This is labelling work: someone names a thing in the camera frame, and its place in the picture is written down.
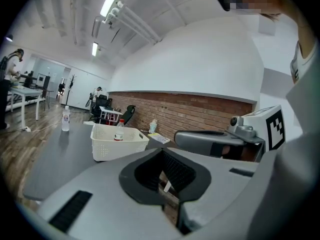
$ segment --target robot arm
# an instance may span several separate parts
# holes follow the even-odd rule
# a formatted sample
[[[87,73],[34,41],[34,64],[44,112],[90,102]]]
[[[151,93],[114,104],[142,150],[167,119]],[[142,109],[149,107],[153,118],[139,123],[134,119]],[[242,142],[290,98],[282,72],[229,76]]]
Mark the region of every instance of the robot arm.
[[[259,146],[254,161],[259,162],[265,152],[278,149],[286,141],[281,106],[267,107],[244,116],[234,116],[223,131],[177,131],[176,144],[189,152],[209,157],[222,156],[224,146],[230,146],[228,158],[239,160],[243,148]]]

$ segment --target red brick wall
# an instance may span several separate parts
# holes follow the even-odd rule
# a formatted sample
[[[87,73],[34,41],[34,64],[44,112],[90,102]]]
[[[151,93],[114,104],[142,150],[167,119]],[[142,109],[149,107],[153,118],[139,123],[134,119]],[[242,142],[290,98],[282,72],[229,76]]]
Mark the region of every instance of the red brick wall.
[[[178,130],[222,131],[232,116],[253,111],[252,104],[206,96],[157,92],[111,92],[112,107],[124,113],[127,106],[136,105],[135,113],[126,126],[149,129],[158,121],[156,132],[174,140]]]

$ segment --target wooden floor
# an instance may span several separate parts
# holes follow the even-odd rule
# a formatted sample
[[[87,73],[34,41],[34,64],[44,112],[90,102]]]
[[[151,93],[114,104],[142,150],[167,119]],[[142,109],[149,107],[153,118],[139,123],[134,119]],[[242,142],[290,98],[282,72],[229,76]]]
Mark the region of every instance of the wooden floor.
[[[23,188],[28,173],[49,136],[56,127],[61,127],[62,111],[63,107],[58,101],[52,102],[50,109],[46,107],[45,111],[44,103],[41,102],[39,120],[36,121],[36,104],[26,106],[25,124],[31,131],[48,127],[41,131],[26,132],[19,130],[21,128],[21,108],[16,108],[12,113],[8,112],[6,114],[5,120],[10,124],[10,128],[6,131],[0,131],[0,168],[2,176],[13,198],[34,211],[38,204],[23,197]],[[89,117],[88,112],[71,108],[71,122],[82,123],[87,121]]]

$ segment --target office chair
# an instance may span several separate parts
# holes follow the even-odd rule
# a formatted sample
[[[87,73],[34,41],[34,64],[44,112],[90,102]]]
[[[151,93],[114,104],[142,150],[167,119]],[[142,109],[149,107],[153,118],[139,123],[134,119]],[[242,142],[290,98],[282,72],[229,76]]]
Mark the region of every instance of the office chair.
[[[101,116],[101,107],[106,107],[110,101],[108,99],[97,97],[95,101],[95,106],[92,108],[91,113],[93,114],[89,121],[95,121],[97,122],[98,118]]]
[[[99,98],[100,98],[100,99],[104,99],[104,100],[107,100],[107,99],[108,99],[108,97],[107,97],[106,95],[102,95],[102,94],[99,95]]]
[[[108,98],[106,101],[107,101],[107,103],[106,103],[106,105],[105,105],[105,108],[106,108],[106,109],[113,110],[113,108],[111,107],[112,98]]]
[[[132,118],[132,116],[134,115],[136,109],[135,109],[135,105],[129,105],[126,108],[126,112],[119,118],[120,119],[124,119],[124,125],[126,125],[129,120]],[[101,120],[101,123],[103,122],[104,124],[108,121],[107,119],[103,118],[103,117],[98,117],[98,120]]]

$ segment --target gray table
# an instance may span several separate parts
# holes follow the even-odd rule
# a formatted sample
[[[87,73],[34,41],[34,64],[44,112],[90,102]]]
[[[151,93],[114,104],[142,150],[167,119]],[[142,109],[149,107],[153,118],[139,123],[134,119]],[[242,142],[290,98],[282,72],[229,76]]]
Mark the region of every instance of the gray table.
[[[96,165],[91,131],[92,125],[81,123],[71,123],[70,131],[62,131],[58,126],[34,162],[23,195],[31,200],[43,201],[74,177]],[[146,150],[164,147],[178,148],[173,142],[162,144],[151,138]]]

